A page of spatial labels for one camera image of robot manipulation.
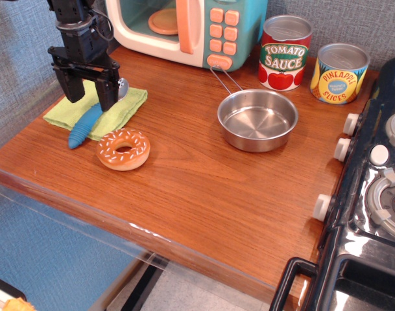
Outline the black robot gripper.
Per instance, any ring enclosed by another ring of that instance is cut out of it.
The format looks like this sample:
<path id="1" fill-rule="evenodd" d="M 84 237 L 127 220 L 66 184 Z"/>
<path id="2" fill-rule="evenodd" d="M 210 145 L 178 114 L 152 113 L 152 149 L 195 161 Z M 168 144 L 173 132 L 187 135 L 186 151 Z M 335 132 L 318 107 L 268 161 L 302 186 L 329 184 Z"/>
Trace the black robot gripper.
<path id="1" fill-rule="evenodd" d="M 95 82 L 102 112 L 119 101 L 119 64 L 108 48 L 114 30 L 108 19 L 56 21 L 63 45 L 50 47 L 57 80 L 71 103 L 85 95 L 83 79 Z"/>

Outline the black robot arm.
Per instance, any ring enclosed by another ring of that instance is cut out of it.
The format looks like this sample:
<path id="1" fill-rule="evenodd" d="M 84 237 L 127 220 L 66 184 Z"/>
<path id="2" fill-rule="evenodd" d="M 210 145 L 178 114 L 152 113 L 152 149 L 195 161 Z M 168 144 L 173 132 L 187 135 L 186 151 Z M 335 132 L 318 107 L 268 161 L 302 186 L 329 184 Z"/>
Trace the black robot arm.
<path id="1" fill-rule="evenodd" d="M 49 1 L 56 16 L 62 47 L 49 47 L 53 70 L 67 99 L 85 95 L 84 80 L 95 83 L 99 104 L 108 111 L 119 100 L 119 63 L 108 54 L 114 28 L 93 1 Z"/>

